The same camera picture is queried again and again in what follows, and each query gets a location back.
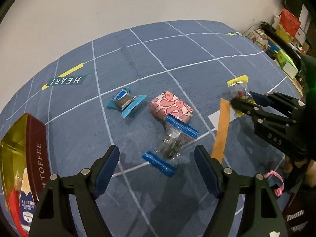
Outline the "blue-edged dark snack packet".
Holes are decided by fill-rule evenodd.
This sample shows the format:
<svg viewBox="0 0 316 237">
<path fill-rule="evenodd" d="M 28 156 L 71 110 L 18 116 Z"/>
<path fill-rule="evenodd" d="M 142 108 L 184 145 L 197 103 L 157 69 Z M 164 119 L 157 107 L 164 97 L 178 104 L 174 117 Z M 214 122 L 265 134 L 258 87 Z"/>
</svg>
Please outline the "blue-edged dark snack packet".
<svg viewBox="0 0 316 237">
<path fill-rule="evenodd" d="M 165 117 L 166 136 L 154 151 L 142 158 L 167 177 L 173 177 L 183 146 L 199 137 L 199 132 L 180 119 L 168 114 Z"/>
</svg>

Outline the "yellow-edged snack packet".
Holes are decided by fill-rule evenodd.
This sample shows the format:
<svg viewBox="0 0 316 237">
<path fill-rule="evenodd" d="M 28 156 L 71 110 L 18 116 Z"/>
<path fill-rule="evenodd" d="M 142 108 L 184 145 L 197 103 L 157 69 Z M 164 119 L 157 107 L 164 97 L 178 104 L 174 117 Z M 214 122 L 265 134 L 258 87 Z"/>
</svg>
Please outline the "yellow-edged snack packet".
<svg viewBox="0 0 316 237">
<path fill-rule="evenodd" d="M 242 75 L 227 81 L 232 98 L 246 100 L 247 102 L 255 104 L 256 102 L 254 101 L 247 84 L 247 75 Z"/>
</svg>

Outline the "teal candy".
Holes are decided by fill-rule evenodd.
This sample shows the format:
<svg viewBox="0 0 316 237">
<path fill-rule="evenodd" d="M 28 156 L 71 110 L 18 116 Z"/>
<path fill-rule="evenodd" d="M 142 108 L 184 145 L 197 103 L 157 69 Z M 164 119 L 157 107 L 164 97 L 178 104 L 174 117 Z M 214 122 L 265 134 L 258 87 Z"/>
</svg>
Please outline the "teal candy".
<svg viewBox="0 0 316 237">
<path fill-rule="evenodd" d="M 130 87 L 125 87 L 109 100 L 107 108 L 120 111 L 121 117 L 126 118 L 146 98 L 147 95 L 132 95 Z"/>
</svg>

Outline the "pink patterned snack pack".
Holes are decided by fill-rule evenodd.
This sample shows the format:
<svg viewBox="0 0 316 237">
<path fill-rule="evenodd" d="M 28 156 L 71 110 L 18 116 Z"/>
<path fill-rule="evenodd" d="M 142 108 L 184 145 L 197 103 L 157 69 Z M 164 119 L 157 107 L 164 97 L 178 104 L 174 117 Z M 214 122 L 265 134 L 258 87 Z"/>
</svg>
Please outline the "pink patterned snack pack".
<svg viewBox="0 0 316 237">
<path fill-rule="evenodd" d="M 152 116 L 163 122 L 167 115 L 172 115 L 188 124 L 193 116 L 193 108 L 169 91 L 164 91 L 150 102 Z"/>
</svg>

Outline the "red snack packet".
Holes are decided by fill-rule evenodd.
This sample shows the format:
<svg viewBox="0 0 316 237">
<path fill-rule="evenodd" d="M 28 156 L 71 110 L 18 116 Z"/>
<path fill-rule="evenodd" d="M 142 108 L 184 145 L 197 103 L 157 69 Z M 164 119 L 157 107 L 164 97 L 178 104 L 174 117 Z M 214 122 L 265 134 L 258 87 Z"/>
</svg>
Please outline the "red snack packet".
<svg viewBox="0 0 316 237">
<path fill-rule="evenodd" d="M 18 193 L 16 192 L 14 188 L 10 192 L 8 204 L 10 207 L 11 217 L 13 219 L 14 225 L 17 228 L 20 236 L 28 237 L 28 233 L 22 228 L 22 225 L 21 225 Z"/>
</svg>

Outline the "orange tape strip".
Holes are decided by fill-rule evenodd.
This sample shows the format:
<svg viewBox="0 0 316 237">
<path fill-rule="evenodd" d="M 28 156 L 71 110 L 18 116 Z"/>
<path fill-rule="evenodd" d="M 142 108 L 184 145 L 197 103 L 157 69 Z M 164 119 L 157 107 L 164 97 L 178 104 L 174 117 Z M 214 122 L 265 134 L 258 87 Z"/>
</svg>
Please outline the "orange tape strip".
<svg viewBox="0 0 316 237">
<path fill-rule="evenodd" d="M 218 128 L 216 139 L 214 142 L 211 157 L 217 159 L 222 163 L 224 157 L 224 149 L 226 146 L 226 139 L 228 135 L 228 128 L 230 122 L 230 102 L 224 99 L 220 101 L 220 115 L 218 119 Z"/>
</svg>

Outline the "white paper label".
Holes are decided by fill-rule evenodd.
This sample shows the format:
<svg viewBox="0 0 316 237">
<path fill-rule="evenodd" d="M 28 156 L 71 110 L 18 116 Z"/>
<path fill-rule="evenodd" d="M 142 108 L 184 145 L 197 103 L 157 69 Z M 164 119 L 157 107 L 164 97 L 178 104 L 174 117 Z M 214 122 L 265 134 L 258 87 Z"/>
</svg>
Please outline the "white paper label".
<svg viewBox="0 0 316 237">
<path fill-rule="evenodd" d="M 219 122 L 219 117 L 220 117 L 220 110 L 214 112 L 213 114 L 208 116 L 208 119 L 210 122 L 213 124 L 214 129 L 218 129 L 218 122 Z M 234 121 L 235 119 L 239 118 L 238 114 L 234 109 L 230 109 L 230 119 L 229 122 Z"/>
</svg>

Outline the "green white box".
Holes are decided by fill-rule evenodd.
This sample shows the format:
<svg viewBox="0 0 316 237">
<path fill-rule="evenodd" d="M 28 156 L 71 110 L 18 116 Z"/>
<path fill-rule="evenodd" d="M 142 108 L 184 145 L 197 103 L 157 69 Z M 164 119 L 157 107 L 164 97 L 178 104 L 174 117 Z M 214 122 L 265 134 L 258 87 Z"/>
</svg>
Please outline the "green white box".
<svg viewBox="0 0 316 237">
<path fill-rule="evenodd" d="M 280 49 L 276 53 L 276 59 L 281 67 L 281 69 L 292 79 L 295 78 L 295 76 L 298 73 L 298 69 L 295 66 L 294 62 L 292 59 L 282 50 Z"/>
</svg>

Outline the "pink ribbon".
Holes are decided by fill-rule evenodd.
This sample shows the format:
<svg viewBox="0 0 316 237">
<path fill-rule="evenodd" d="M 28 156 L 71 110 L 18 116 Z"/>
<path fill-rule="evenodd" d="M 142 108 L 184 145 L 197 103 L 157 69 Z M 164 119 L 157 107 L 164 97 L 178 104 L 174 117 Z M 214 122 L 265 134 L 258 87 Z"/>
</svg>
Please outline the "pink ribbon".
<svg viewBox="0 0 316 237">
<path fill-rule="evenodd" d="M 277 198 L 281 197 L 284 191 L 284 180 L 276 171 L 269 171 L 263 175 L 267 181 L 272 181 L 271 190 Z"/>
</svg>

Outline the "red toffee tin box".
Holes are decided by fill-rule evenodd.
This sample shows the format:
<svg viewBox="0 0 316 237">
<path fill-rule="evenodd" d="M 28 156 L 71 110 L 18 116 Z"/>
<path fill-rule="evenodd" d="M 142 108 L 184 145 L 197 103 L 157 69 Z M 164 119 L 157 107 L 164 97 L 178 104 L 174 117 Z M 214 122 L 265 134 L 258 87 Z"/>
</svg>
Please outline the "red toffee tin box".
<svg viewBox="0 0 316 237">
<path fill-rule="evenodd" d="M 1 140 L 1 181 L 8 211 L 9 195 L 14 188 L 20 203 L 21 182 L 27 168 L 29 185 L 35 206 L 50 177 L 46 126 L 24 113 Z"/>
</svg>

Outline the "floral ceramic pot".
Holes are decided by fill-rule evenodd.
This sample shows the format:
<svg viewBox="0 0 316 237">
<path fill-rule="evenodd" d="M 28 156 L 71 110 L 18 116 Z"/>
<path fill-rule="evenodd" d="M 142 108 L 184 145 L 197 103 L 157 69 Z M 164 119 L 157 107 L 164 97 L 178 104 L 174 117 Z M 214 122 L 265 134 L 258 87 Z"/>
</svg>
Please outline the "floral ceramic pot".
<svg viewBox="0 0 316 237">
<path fill-rule="evenodd" d="M 264 52 L 269 49 L 269 39 L 268 36 L 262 29 L 254 29 L 250 31 L 246 37 L 256 44 L 259 48 L 261 48 Z"/>
</svg>

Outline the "blue grid tablecloth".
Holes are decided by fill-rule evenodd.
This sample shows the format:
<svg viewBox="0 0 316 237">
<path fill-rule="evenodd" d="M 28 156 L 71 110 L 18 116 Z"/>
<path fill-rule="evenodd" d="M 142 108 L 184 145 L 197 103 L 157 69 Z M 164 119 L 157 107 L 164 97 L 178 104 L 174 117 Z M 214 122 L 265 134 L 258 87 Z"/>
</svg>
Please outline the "blue grid tablecloth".
<svg viewBox="0 0 316 237">
<path fill-rule="evenodd" d="M 1 136 L 28 113 L 46 126 L 51 172 L 73 176 L 111 144 L 120 161 L 97 204 L 113 236 L 202 236 L 216 206 L 194 161 L 212 151 L 222 100 L 247 90 L 298 98 L 282 69 L 212 21 L 128 28 L 36 73 L 1 112 Z"/>
</svg>

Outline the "red gift bag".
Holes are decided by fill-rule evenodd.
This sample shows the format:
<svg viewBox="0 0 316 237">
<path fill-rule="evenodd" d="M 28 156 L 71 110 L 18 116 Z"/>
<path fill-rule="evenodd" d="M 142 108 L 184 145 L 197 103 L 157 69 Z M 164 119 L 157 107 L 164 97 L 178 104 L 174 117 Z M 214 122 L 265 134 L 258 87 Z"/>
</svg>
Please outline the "red gift bag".
<svg viewBox="0 0 316 237">
<path fill-rule="evenodd" d="M 283 8 L 280 16 L 280 25 L 286 33 L 294 37 L 301 26 L 301 22 L 290 11 Z"/>
</svg>

